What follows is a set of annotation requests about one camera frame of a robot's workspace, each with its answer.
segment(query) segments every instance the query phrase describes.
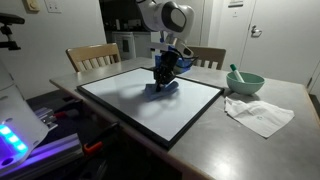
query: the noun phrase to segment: blue led light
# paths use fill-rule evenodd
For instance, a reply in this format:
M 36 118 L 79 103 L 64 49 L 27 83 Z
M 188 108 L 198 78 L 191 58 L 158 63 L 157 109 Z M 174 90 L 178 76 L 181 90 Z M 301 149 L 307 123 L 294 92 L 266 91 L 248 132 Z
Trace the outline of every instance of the blue led light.
M 27 151 L 28 147 L 10 130 L 9 127 L 0 125 L 0 137 L 4 137 L 8 144 L 11 144 L 19 152 Z
M 11 130 L 7 126 L 0 125 L 0 132 L 1 134 L 6 135 L 11 133 Z
M 27 146 L 24 145 L 23 143 L 21 143 L 19 146 L 17 146 L 17 148 L 18 148 L 20 151 L 23 151 L 23 150 L 27 149 Z
M 19 138 L 15 135 L 8 138 L 11 143 L 15 143 L 19 141 Z

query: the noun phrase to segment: wall outlet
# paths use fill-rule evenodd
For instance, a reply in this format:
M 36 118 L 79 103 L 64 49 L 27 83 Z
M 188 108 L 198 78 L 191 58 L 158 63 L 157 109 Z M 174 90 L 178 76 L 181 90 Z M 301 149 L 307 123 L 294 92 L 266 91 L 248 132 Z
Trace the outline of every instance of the wall outlet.
M 61 8 L 57 0 L 45 0 L 49 13 L 61 13 Z

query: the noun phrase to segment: green bowl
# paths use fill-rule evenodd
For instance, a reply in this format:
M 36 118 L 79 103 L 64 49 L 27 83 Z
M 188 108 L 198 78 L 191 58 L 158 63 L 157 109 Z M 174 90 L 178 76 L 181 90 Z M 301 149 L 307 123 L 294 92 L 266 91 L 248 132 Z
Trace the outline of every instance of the green bowl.
M 255 74 L 240 72 L 244 83 L 239 82 L 233 72 L 227 75 L 227 84 L 229 88 L 244 95 L 250 95 L 257 92 L 264 84 L 264 78 Z

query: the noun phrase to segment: gray table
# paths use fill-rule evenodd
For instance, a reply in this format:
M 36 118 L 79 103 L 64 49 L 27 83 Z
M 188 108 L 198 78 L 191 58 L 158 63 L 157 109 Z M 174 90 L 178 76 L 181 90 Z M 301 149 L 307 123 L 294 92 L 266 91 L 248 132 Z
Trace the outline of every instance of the gray table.
M 76 86 L 137 67 L 152 67 L 153 60 L 137 58 L 95 70 L 51 79 L 70 95 L 83 99 L 105 120 L 121 121 L 111 112 L 78 94 Z M 124 131 L 183 173 L 184 179 L 320 179 L 319 118 L 303 85 L 266 79 L 253 96 L 232 93 L 228 72 L 200 67 L 182 77 L 226 88 L 221 96 L 181 139 L 165 151 L 121 121 Z M 231 119 L 224 112 L 224 97 L 262 100 L 293 110 L 295 117 L 267 140 Z

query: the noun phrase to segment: white napkin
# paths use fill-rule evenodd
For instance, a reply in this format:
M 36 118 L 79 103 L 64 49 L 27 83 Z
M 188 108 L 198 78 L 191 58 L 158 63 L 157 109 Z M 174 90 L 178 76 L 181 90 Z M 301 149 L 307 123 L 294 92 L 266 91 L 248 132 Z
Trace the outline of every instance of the white napkin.
M 270 137 L 294 117 L 294 112 L 263 101 L 244 103 L 226 97 L 225 111 L 263 137 Z

